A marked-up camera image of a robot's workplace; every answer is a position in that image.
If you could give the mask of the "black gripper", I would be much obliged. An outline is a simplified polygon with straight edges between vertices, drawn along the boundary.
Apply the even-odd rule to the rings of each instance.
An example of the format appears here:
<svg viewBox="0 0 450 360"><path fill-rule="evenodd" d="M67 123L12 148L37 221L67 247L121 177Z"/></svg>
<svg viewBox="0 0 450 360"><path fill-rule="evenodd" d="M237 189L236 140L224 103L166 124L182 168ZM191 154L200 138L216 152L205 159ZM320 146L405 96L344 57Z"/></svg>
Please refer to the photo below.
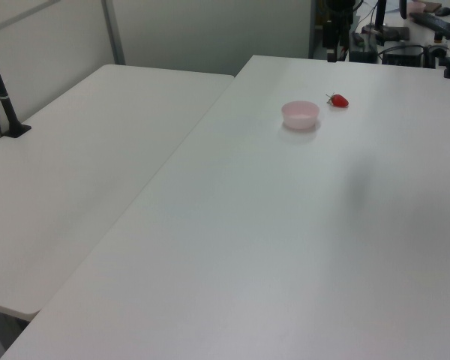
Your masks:
<svg viewBox="0 0 450 360"><path fill-rule="evenodd" d="M346 59L350 48L350 22L353 21L355 6L355 0L325 0L325 7L330 20L322 28L322 46L326 48L327 62L337 61L338 36L333 22L339 20L339 44L341 51L338 59Z"/></svg>

